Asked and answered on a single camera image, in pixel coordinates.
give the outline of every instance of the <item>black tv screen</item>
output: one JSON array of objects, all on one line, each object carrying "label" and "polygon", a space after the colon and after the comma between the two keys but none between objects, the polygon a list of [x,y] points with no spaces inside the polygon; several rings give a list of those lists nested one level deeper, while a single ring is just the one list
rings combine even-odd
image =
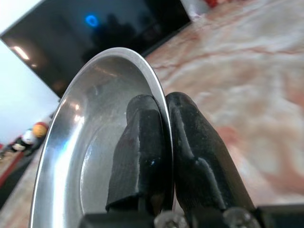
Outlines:
[{"label": "black tv screen", "polygon": [[146,55],[188,22],[180,0],[46,0],[1,38],[61,97],[99,52]]}]

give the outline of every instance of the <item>pink marble surface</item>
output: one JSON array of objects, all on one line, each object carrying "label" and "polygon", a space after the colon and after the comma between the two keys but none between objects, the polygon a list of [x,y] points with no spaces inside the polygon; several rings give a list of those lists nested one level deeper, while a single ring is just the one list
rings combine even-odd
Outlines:
[{"label": "pink marble surface", "polygon": [[147,60],[216,128],[256,205],[304,202],[303,0],[221,5]]}]

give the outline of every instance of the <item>screw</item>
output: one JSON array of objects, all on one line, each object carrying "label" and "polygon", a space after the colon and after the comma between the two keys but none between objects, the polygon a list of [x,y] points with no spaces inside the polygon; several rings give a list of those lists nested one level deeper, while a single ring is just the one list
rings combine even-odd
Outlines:
[{"label": "screw", "polygon": [[181,214],[165,211],[154,219],[155,228],[189,228],[184,216]]},{"label": "screw", "polygon": [[229,208],[223,217],[230,228],[261,228],[256,218],[243,208]]}]

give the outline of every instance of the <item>blue light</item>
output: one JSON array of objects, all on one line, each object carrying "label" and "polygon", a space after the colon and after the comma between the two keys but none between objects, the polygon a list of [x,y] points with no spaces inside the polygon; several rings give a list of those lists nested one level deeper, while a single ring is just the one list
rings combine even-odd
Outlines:
[{"label": "blue light", "polygon": [[97,27],[99,22],[96,16],[94,15],[88,15],[85,17],[86,23],[91,27]]}]

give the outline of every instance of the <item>metal bowl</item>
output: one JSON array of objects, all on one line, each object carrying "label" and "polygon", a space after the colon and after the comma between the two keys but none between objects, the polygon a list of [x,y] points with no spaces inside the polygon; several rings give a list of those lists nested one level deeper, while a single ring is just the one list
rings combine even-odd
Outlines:
[{"label": "metal bowl", "polygon": [[162,87],[139,54],[112,48],[79,71],[47,134],[36,177],[31,228],[76,228],[84,213],[105,212],[114,149],[126,127],[126,107],[139,94],[155,98],[165,136],[172,144]]}]

